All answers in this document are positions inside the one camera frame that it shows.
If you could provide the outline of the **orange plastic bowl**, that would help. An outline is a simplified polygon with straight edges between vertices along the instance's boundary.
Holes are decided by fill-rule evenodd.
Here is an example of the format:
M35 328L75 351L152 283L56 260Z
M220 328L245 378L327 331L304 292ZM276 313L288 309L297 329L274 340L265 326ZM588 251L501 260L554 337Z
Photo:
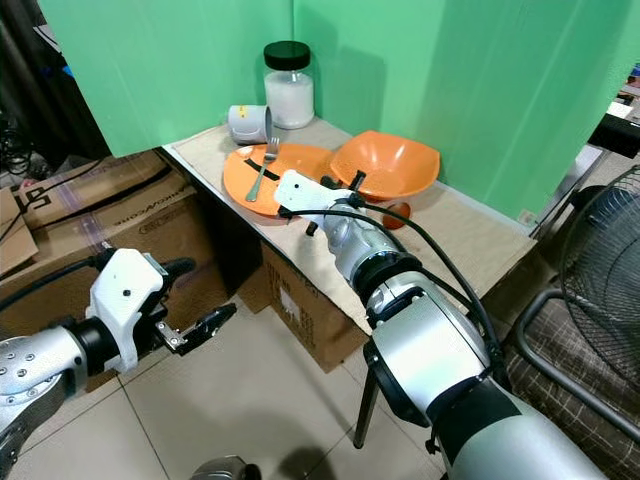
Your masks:
M357 172L364 172L358 192L372 201L388 201L428 189L438 178L442 156L425 143L365 131L330 156L329 168L332 177L347 186Z

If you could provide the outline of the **beige table cloth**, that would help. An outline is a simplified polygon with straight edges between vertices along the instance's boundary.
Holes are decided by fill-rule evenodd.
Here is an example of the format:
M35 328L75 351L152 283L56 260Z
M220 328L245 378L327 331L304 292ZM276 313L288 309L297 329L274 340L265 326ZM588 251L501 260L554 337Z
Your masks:
M221 178L225 160L238 148L224 125L168 143L164 148L202 187L210 189L246 220L298 275L306 276L343 314L352 317L358 328L370 332L365 307L335 268L323 232L308 237L305 221L251 212L239 206L236 196L224 188ZM529 229L517 221L440 182L408 202L412 220L443 248L477 294L489 292L534 244Z

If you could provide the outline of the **glass jar with black lid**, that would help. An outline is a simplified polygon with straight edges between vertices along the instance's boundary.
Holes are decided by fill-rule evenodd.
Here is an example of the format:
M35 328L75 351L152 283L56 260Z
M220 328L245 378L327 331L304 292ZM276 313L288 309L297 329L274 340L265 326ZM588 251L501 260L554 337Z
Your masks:
M282 40L262 50L264 83L271 122L276 128L298 129L314 119L314 79L306 72L312 61L310 46Z

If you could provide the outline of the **large brown cardboard box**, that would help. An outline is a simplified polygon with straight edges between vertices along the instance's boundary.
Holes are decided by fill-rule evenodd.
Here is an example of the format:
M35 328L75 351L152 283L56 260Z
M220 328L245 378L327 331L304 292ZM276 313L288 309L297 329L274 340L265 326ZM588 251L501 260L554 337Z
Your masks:
M166 297L166 323L175 329L187 329L229 300L198 189L159 155L110 157L92 172L76 170L72 178L46 180L20 193L33 202L24 221L36 252L1 279L1 297L109 244L151 253L159 262L195 261L195 269L178 276Z

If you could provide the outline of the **small brown cardboard box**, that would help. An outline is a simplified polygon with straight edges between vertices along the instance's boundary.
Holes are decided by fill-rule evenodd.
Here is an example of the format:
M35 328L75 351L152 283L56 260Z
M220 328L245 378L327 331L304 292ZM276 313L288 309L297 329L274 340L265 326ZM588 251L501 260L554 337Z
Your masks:
M324 372L337 369L360 351L369 334L332 300L285 261L261 244L262 288L268 306L280 316L294 338Z

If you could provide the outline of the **silver metal fork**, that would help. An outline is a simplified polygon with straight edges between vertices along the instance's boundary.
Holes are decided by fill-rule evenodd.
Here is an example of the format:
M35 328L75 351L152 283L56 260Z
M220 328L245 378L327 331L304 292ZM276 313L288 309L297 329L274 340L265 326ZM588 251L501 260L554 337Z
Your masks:
M278 156L280 147L280 138L279 137L271 137L268 142L266 142L266 147L264 151L264 156L262 156L261 166L264 166L265 169L268 169L271 164L276 160L276 156ZM256 175L255 182L253 182L250 191L248 191L246 195L246 200L248 202L256 202L257 197L259 197L259 192L262 184L262 172Z

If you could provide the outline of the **green backdrop screen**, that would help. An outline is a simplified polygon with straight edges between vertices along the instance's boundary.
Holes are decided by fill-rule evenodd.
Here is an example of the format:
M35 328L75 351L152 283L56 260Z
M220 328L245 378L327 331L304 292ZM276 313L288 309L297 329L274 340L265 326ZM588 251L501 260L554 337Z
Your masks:
M40 0L110 151L264 104L262 49L311 47L317 115L442 154L440 179L531 224L640 63L640 0Z

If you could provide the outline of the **brown checked cushioned chair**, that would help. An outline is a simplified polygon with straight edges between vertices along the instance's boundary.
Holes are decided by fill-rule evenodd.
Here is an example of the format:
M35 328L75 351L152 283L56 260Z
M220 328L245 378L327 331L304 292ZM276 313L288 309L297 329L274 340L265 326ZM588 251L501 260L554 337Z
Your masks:
M640 460L640 389L590 347L572 319L579 302L558 288L532 297L503 340L516 396L590 454Z

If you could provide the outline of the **orange plastic plate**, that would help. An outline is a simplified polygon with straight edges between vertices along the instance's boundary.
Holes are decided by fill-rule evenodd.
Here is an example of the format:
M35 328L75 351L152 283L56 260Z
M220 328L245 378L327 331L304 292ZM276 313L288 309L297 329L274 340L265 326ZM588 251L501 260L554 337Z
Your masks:
M259 178L260 163L264 160L266 145L243 146L229 152L223 169L223 186L236 204L266 218L274 218L279 204L274 200L274 192L279 186L279 175L288 170L312 180L320 180L330 173L329 163L333 151L300 143L282 143L276 159L266 166L262 174L259 196L253 202L247 201L248 192Z

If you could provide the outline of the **black metal table frame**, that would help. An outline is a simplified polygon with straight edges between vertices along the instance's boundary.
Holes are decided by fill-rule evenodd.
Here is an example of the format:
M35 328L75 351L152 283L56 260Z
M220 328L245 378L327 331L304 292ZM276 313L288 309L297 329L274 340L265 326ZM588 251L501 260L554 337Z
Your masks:
M430 429L428 406L442 388L430 376L420 375L419 372L404 370L397 372L390 367L371 365L367 371L360 408L358 408L355 433L352 434L353 448L365 447L367 434L372 422L378 397L390 393L389 404L397 408L399 419L413 422L428 431L426 451L431 454L442 451L442 444L433 430Z

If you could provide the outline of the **white cup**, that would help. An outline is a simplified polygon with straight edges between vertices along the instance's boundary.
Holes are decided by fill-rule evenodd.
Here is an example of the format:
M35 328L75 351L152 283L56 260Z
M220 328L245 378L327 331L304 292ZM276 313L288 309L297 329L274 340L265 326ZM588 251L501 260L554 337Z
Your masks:
M232 105L228 108L227 127L237 145L265 145L274 136L273 115L265 105Z

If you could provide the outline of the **dark curtain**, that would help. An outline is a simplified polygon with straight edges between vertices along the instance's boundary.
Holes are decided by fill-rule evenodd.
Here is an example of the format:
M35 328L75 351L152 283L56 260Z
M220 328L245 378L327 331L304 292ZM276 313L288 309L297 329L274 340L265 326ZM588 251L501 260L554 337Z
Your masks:
M110 154L67 61L37 31L36 0L0 0L0 105L35 150L51 160Z

